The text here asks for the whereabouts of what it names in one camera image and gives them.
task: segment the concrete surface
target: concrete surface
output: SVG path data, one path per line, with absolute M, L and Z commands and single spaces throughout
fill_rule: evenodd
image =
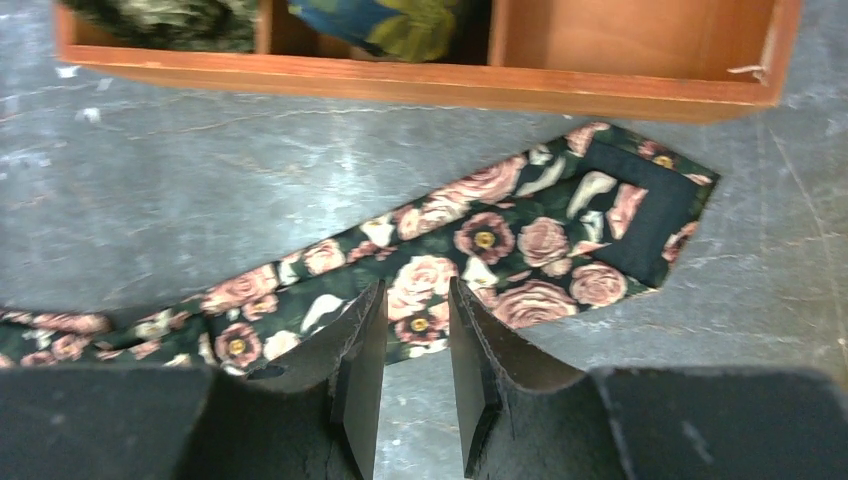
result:
M 48 6 L 0 0 L 5 306 L 130 319 L 584 121 L 154 88 L 57 63 Z M 526 334 L 579 367 L 803 364 L 848 384 L 846 31 L 848 2 L 807 2 L 780 108 L 620 122 L 724 180 L 659 294 Z M 387 370 L 379 478 L 460 478 L 449 362 Z

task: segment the gray table surface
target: gray table surface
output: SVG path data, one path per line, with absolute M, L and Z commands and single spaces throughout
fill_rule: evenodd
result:
M 48 0 L 0 0 L 0 304 L 122 321 L 583 123 L 161 89 L 55 60 Z M 779 108 L 618 122 L 718 170 L 658 294 L 525 330 L 605 364 L 787 364 L 848 384 L 848 2 L 809 0 Z M 448 352 L 385 375 L 384 479 L 460 478 Z

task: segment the black fabric patch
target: black fabric patch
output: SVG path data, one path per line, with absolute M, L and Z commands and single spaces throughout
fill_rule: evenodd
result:
M 673 170 L 597 141 L 589 146 L 577 173 L 585 175 L 592 170 L 644 188 L 648 194 L 624 237 L 590 255 L 640 283 L 659 287 L 667 269 L 663 247 L 668 237 L 689 221 L 698 185 Z

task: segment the black floral cloth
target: black floral cloth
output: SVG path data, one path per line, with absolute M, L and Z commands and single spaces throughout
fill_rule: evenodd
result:
M 656 291 L 719 175 L 595 122 L 113 330 L 100 314 L 0 312 L 0 367 L 207 363 L 246 375 L 389 285 L 388 363 L 445 349 L 448 281 L 513 328 Z

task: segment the wooden tray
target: wooden tray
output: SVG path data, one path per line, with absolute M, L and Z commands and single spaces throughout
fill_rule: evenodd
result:
M 802 0 L 494 0 L 437 64 L 363 60 L 260 0 L 254 54 L 126 48 L 57 6 L 59 59 L 168 87 L 710 123 L 776 105 Z

